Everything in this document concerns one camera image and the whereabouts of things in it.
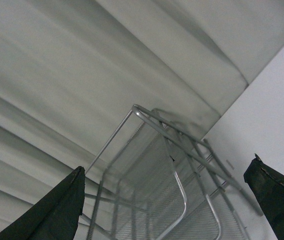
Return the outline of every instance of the metal wire shelf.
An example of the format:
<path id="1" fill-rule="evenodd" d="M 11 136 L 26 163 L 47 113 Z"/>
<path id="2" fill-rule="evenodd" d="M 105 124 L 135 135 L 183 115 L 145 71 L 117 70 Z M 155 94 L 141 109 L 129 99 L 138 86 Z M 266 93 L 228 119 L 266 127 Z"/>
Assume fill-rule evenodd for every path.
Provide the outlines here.
<path id="1" fill-rule="evenodd" d="M 157 111 L 133 105 L 86 173 L 132 113 L 142 124 L 104 171 L 97 196 L 86 194 L 96 198 L 92 217 L 83 216 L 90 224 L 87 240 L 249 239 L 223 186 L 234 186 L 262 215 L 259 206 L 207 141 Z M 209 150 L 208 159 L 198 145 Z M 225 182 L 221 184 L 217 176 Z"/>

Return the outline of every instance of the wire mesh rack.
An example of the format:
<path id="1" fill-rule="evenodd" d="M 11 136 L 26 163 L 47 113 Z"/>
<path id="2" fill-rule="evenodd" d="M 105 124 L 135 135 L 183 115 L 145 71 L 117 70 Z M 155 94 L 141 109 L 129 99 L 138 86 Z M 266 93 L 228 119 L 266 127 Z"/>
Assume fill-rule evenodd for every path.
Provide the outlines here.
<path id="1" fill-rule="evenodd" d="M 237 188 L 261 215 L 256 202 L 207 141 L 156 111 L 133 105 L 86 173 L 132 113 L 143 122 L 103 173 L 92 217 L 83 217 L 90 224 L 86 239 L 248 240 L 223 186 Z M 198 145 L 210 155 L 205 157 Z"/>

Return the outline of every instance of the white wall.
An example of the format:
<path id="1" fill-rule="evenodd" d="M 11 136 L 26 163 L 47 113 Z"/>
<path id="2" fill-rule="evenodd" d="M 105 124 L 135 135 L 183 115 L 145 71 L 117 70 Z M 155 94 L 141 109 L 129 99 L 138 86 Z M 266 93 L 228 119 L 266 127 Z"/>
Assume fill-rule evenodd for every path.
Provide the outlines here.
<path id="1" fill-rule="evenodd" d="M 284 174 L 284 47 L 206 135 L 232 174 L 243 174 L 257 153 L 271 168 Z M 228 160 L 234 170 L 226 163 Z M 252 240 L 276 240 L 265 217 L 247 208 L 228 190 Z"/>

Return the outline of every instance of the metal frame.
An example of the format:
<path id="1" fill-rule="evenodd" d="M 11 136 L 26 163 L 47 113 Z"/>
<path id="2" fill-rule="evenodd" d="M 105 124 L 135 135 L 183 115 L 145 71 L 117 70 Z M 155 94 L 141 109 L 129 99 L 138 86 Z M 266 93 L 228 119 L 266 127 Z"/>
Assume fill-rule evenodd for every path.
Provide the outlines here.
<path id="1" fill-rule="evenodd" d="M 259 207 L 259 205 L 256 203 L 255 200 L 253 200 L 241 187 L 241 185 L 232 177 L 232 175 L 228 172 L 228 170 L 225 168 L 225 166 L 222 164 L 222 162 L 220 161 L 220 159 L 216 156 L 215 152 L 213 151 L 213 149 L 211 148 L 210 144 L 208 143 L 207 140 L 201 141 L 198 138 L 195 138 L 194 136 L 192 136 L 191 134 L 187 133 L 186 131 L 184 131 L 183 129 L 179 128 L 178 126 L 176 126 L 175 124 L 167 121 L 166 119 L 162 118 L 159 116 L 157 111 L 149 111 L 145 108 L 143 108 L 140 105 L 134 104 L 131 108 L 131 110 L 127 113 L 127 115 L 124 117 L 124 119 L 121 121 L 121 123 L 119 124 L 119 126 L 116 128 L 116 130 L 113 132 L 113 134 L 111 135 L 111 137 L 107 140 L 107 142 L 104 144 L 104 146 L 102 147 L 102 149 L 99 151 L 99 153 L 96 155 L 96 157 L 94 158 L 94 160 L 91 162 L 91 164 L 87 167 L 85 174 L 87 174 L 87 172 L 92 168 L 92 166 L 95 164 L 95 162 L 99 159 L 99 157 L 101 156 L 101 154 L 104 152 L 104 150 L 107 148 L 107 146 L 110 144 L 110 142 L 113 140 L 113 138 L 116 136 L 116 134 L 119 132 L 119 130 L 122 128 L 122 126 L 125 124 L 125 122 L 128 120 L 128 118 L 131 116 L 131 114 L 134 113 L 134 115 L 136 115 L 138 118 L 140 118 L 141 120 L 143 120 L 144 123 L 150 125 L 153 129 L 155 129 L 158 133 L 160 133 L 163 138 L 166 141 L 166 147 L 168 148 L 168 140 L 170 140 L 174 145 L 176 145 L 177 147 L 179 147 L 181 150 L 184 151 L 184 153 L 187 156 L 187 159 L 189 161 L 190 167 L 192 168 L 196 178 L 198 179 L 198 182 L 200 183 L 200 188 L 203 192 L 203 194 L 205 195 L 205 199 L 208 202 L 212 213 L 218 223 L 218 227 L 219 227 L 219 234 L 216 237 L 215 240 L 218 240 L 221 236 L 221 225 L 220 225 L 220 221 L 218 219 L 218 216 L 214 210 L 213 204 L 210 200 L 209 195 L 207 194 L 207 192 L 205 191 L 205 188 L 203 186 L 203 183 L 201 182 L 201 179 L 199 179 L 198 176 L 198 172 L 196 169 L 194 169 L 192 167 L 192 160 L 195 160 L 197 162 L 199 162 L 202 166 L 206 167 L 213 179 L 213 181 L 215 182 L 218 190 L 221 189 L 221 184 L 219 183 L 216 175 L 220 176 L 222 179 L 225 180 L 226 183 L 232 185 L 233 187 L 235 187 L 237 190 L 239 190 L 239 192 L 244 196 L 244 198 L 248 201 L 248 203 L 254 208 L 254 210 L 259 214 L 259 215 L 263 215 L 263 212 L 261 210 L 261 208 Z M 150 117 L 156 119 L 160 124 L 157 124 L 155 122 L 153 122 Z M 177 134 L 182 134 L 185 135 L 189 138 L 189 140 L 191 141 L 191 143 L 193 144 L 195 150 L 197 151 L 198 155 L 194 154 L 193 152 L 189 151 L 188 149 L 186 149 L 184 147 L 184 145 L 180 142 L 179 139 L 176 139 L 174 136 L 170 135 L 163 127 L 162 124 L 165 124 L 169 127 L 171 127 L 172 129 L 174 129 Z M 217 164 L 219 165 L 219 168 L 216 168 L 214 166 L 212 166 L 210 163 L 208 163 L 205 159 L 205 157 L 203 156 L 202 152 L 200 151 L 200 149 L 198 148 L 198 144 L 204 146 L 205 148 L 207 148 L 212 157 L 215 159 L 215 161 L 217 162 Z M 180 188 L 181 194 L 183 196 L 184 199 L 184 211 L 182 213 L 182 215 L 171 225 L 169 226 L 156 240 L 160 240 L 163 239 L 176 225 L 178 225 L 182 219 L 184 218 L 185 214 L 186 214 L 186 203 L 187 203 L 187 197 L 184 191 L 184 188 L 182 186 L 182 183 L 178 177 L 178 174 L 176 173 L 176 171 L 174 170 L 174 176 L 175 179 L 178 183 L 178 186 Z M 105 236 L 107 236 L 110 239 L 115 239 L 114 236 L 114 230 L 111 231 L 111 233 L 109 233 L 108 231 L 104 230 L 102 227 L 98 226 L 95 223 L 96 220 L 96 214 L 97 214 L 97 210 L 98 210 L 98 204 L 99 201 L 106 201 L 109 203 L 114 203 L 115 205 L 126 205 L 126 206 L 132 206 L 129 201 L 126 201 L 126 199 L 116 199 L 116 200 L 112 200 L 112 199 L 108 199 L 108 198 L 104 198 L 104 197 L 100 197 L 99 193 L 100 193 L 100 189 L 102 188 L 102 184 L 100 184 L 99 186 L 99 191 L 97 193 L 96 196 L 96 203 L 94 206 L 94 210 L 93 210 L 93 216 L 92 216 L 92 220 L 90 221 L 90 230 L 88 233 L 88 237 L 87 239 L 91 239 L 91 232 L 93 231 L 94 227 L 96 227 L 102 234 L 104 234 Z M 227 197 L 225 196 L 224 191 L 221 191 L 223 194 L 223 198 L 227 199 Z M 86 194 L 86 197 L 89 198 L 95 198 L 94 195 L 91 194 Z M 234 217 L 240 222 L 240 219 L 238 218 L 238 215 L 236 213 L 236 211 L 234 210 L 233 206 L 231 205 L 231 203 L 229 202 L 229 200 L 226 200 L 227 205 L 229 206 L 230 210 L 232 211 Z M 132 216 L 135 214 L 135 210 L 136 208 L 133 206 L 132 207 L 134 210 L 132 211 Z M 87 216 L 83 217 L 84 220 L 86 220 L 87 222 L 90 220 Z M 245 236 L 247 236 L 247 233 L 245 230 L 241 229 L 243 231 L 243 234 Z M 136 232 L 134 234 L 135 231 L 132 231 L 132 239 L 136 238 Z"/>

